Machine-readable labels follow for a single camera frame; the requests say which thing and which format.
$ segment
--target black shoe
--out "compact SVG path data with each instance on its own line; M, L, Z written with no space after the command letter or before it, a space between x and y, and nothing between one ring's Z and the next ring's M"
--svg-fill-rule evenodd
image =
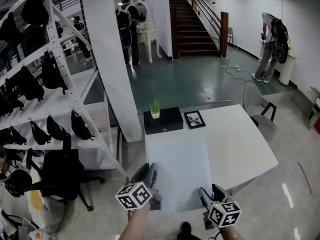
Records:
M191 225L189 222L183 222L181 225L181 232L184 234L191 234Z

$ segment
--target yellow object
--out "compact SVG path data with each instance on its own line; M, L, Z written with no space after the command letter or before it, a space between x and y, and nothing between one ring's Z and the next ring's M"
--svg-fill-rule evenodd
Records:
M42 200L39 190L32 190L30 193L30 201L34 209L40 211L42 206Z

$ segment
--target black picture frame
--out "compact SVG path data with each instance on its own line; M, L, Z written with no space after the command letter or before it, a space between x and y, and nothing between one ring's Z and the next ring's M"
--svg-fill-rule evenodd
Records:
M198 120L194 120L192 122L189 119L189 116L188 116L188 115L191 115L191 114L197 114L198 115ZM200 112L198 110L184 113L184 117L185 117L186 123L189 126L189 129L196 129L196 128L200 128L200 127L205 127L206 126L205 121L203 120L203 118L202 118L202 116L201 116L201 114L200 114Z

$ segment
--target black box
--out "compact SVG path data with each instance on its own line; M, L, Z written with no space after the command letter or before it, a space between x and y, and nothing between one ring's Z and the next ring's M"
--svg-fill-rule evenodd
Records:
M160 109L160 117L153 119L151 112L143 113L145 134L159 134L181 130L184 128L184 120L178 107Z

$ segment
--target pants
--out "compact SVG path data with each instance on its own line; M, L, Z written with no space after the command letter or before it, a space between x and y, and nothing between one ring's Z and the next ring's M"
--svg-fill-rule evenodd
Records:
M140 61L139 51L138 51L137 29L134 28L134 29L130 29L130 30L131 30L131 38L132 38L132 42L131 42L132 65L137 65ZM128 49L122 49L122 51L123 51L125 64L128 64L130 62L129 51L128 51Z
M194 236L193 234L180 232L177 235L176 240L201 240L201 239L196 237L196 236Z
M90 52L88 51L86 44L84 42L82 42L79 37L76 37L75 40L78 43L79 48L80 48L81 52L83 53L84 57L89 58Z
M270 81L272 75L274 74L275 71L275 65L277 62L276 59L276 42L266 42L264 44L264 51L263 51L263 56L262 60L260 63L260 66L258 67L258 70L255 72L255 78L256 79L261 79L262 73L266 70L266 67L268 65L269 59L272 56L270 66L267 69L265 75L264 75L264 80L265 81Z

